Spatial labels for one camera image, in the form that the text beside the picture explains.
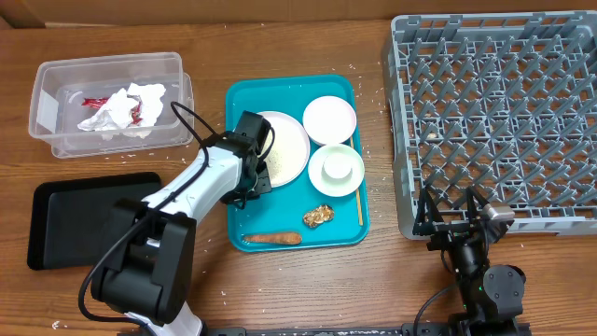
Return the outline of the white tissue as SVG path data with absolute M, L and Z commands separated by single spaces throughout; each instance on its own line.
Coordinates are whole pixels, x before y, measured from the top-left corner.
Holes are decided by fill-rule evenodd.
M 78 129 L 84 132 L 123 130 L 141 120 L 141 102 L 124 89 L 110 97 L 85 98 L 82 105 L 96 109 L 92 117 L 78 123 Z
M 163 110 L 161 98 L 166 89 L 163 84 L 138 85 L 132 83 L 127 89 L 127 96 L 137 101 L 137 106 L 131 110 L 132 122 L 128 129 L 153 127 Z

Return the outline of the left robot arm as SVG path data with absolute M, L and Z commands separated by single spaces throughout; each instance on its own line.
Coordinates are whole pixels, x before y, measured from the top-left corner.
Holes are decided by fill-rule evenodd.
M 101 256 L 86 276 L 78 306 L 90 293 L 144 335 L 202 335 L 187 304 L 196 228 L 218 202 L 244 208 L 271 191 L 265 158 L 275 132 L 261 115 L 245 111 L 236 128 L 211 133 L 189 167 L 141 201 L 120 200 L 110 212 Z

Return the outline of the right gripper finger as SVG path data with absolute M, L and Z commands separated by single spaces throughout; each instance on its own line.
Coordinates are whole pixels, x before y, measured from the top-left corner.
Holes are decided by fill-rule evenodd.
M 481 195 L 474 187 L 467 187 L 465 190 L 467 216 L 470 223 L 475 223 L 480 218 L 480 209 L 483 209 L 489 201 Z
M 412 233 L 418 236 L 430 236 L 437 230 L 436 226 L 442 224 L 444 219 L 437 209 L 429 188 L 420 192 L 417 213 L 414 219 Z

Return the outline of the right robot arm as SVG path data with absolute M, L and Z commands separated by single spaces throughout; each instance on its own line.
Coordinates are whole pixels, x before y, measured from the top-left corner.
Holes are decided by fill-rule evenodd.
M 490 245 L 497 243 L 514 223 L 514 211 L 504 203 L 492 203 L 480 192 L 465 190 L 467 220 L 442 217 L 428 188 L 422 189 L 412 233 L 427 236 L 430 251 L 438 251 L 442 264 L 455 282 L 434 294 L 403 330 L 410 335 L 529 335 L 520 325 L 526 275 L 513 265 L 494 265 Z M 424 323 L 422 316 L 435 300 L 458 289 L 464 310 L 445 323 Z

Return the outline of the large white plate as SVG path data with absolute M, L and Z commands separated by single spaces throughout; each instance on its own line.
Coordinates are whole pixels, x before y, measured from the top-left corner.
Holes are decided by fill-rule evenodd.
M 304 170 L 311 154 L 309 136 L 293 117 L 278 111 L 259 112 L 274 130 L 268 135 L 265 148 L 270 153 L 265 158 L 271 186 L 278 188 L 296 179 Z

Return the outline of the red snack wrapper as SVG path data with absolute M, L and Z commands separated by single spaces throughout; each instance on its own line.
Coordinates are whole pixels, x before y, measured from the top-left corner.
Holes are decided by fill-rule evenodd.
M 105 112 L 111 121 L 119 127 L 126 128 L 130 124 L 138 124 L 142 120 L 141 103 L 128 95 L 85 98 L 82 105 Z

